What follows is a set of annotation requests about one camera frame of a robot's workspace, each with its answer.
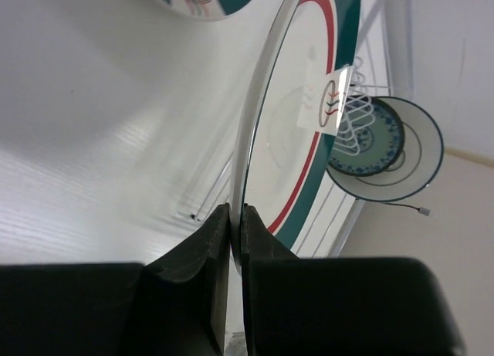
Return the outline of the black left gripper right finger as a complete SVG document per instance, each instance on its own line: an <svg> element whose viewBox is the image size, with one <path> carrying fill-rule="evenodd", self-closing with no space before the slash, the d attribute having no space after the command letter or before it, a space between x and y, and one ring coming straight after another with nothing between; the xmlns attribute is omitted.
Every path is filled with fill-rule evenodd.
<svg viewBox="0 0 494 356"><path fill-rule="evenodd" d="M243 317L249 354L300 354L305 293L301 260L246 205L239 230Z"/></svg>

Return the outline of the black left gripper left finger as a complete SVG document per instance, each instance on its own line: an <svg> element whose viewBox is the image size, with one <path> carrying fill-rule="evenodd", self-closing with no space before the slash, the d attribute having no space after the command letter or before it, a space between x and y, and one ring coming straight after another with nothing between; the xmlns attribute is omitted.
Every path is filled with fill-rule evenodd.
<svg viewBox="0 0 494 356"><path fill-rule="evenodd" d="M230 257L229 207L145 268L147 354L222 354Z"/></svg>

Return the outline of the green blue floral plate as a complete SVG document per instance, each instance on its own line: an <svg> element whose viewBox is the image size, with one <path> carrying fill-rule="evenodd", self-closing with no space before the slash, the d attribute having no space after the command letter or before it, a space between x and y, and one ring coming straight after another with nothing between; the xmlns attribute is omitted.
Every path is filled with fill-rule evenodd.
<svg viewBox="0 0 494 356"><path fill-rule="evenodd" d="M396 110L373 97L348 97L329 166L345 175L369 177L388 169L404 147Z"/></svg>

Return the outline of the white plate with green ring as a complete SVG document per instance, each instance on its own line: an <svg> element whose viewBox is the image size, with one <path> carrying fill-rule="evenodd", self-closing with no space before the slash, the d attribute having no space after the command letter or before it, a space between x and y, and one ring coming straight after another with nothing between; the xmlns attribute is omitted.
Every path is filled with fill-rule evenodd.
<svg viewBox="0 0 494 356"><path fill-rule="evenodd" d="M390 105L404 125L404 147L385 171L369 177L342 174L329 165L333 182L346 193L368 202L396 202L427 187L441 167L444 142L432 116L411 101L399 97L373 97Z"/></svg>

